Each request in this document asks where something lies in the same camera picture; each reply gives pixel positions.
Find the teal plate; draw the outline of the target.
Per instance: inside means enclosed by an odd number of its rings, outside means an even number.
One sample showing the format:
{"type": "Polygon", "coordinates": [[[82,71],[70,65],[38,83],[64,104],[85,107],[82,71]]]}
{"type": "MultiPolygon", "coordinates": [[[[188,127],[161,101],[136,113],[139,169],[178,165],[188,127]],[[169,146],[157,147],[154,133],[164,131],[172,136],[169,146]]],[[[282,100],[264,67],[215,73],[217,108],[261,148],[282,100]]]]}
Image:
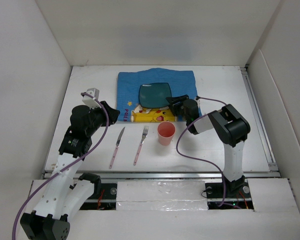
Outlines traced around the teal plate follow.
{"type": "Polygon", "coordinates": [[[170,85],[166,82],[143,84],[139,88],[139,103],[143,108],[167,107],[169,103],[166,98],[171,96],[170,85]]]}

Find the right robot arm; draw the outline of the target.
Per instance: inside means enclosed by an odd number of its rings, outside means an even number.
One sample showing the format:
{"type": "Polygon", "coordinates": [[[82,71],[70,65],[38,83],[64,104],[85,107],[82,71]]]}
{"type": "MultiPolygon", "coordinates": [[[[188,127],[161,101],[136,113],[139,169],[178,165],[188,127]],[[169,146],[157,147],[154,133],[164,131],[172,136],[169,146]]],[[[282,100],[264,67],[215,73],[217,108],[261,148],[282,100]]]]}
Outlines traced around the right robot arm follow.
{"type": "Polygon", "coordinates": [[[239,192],[245,182],[243,173],[243,148],[251,131],[248,121],[231,105],[221,100],[220,110],[214,110],[202,116],[199,115],[200,99],[190,99],[188,95],[167,97],[168,107],[176,117],[181,116],[186,122],[186,130],[198,135],[214,129],[224,147],[223,183],[221,191],[227,197],[233,197],[239,192]]]}

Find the blue Pikachu cloth placemat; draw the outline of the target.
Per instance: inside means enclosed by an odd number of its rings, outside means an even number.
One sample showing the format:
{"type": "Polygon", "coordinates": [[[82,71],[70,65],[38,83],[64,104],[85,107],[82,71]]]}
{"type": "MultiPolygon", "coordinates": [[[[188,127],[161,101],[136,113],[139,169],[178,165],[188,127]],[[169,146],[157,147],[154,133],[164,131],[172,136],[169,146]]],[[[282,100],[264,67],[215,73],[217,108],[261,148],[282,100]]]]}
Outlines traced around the blue Pikachu cloth placemat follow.
{"type": "Polygon", "coordinates": [[[139,92],[141,85],[164,83],[169,84],[172,97],[188,95],[195,99],[198,95],[195,75],[192,70],[170,70],[151,68],[138,72],[120,72],[117,77],[116,109],[122,122],[162,122],[181,121],[168,107],[145,108],[140,105],[139,92]]]}

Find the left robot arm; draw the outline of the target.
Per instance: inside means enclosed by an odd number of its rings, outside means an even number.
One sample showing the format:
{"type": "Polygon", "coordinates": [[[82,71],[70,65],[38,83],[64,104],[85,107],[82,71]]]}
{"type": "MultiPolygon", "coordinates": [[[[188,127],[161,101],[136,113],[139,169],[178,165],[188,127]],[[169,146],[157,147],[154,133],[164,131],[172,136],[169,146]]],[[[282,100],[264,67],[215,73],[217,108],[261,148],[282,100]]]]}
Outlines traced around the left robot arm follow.
{"type": "Polygon", "coordinates": [[[28,239],[65,240],[70,232],[70,221],[84,202],[101,194],[99,175],[84,173],[77,182],[74,176],[92,150],[92,135],[100,127],[113,125],[119,115],[120,111],[105,101],[72,109],[53,175],[46,181],[44,193],[32,212],[23,213],[20,219],[28,239]]]}

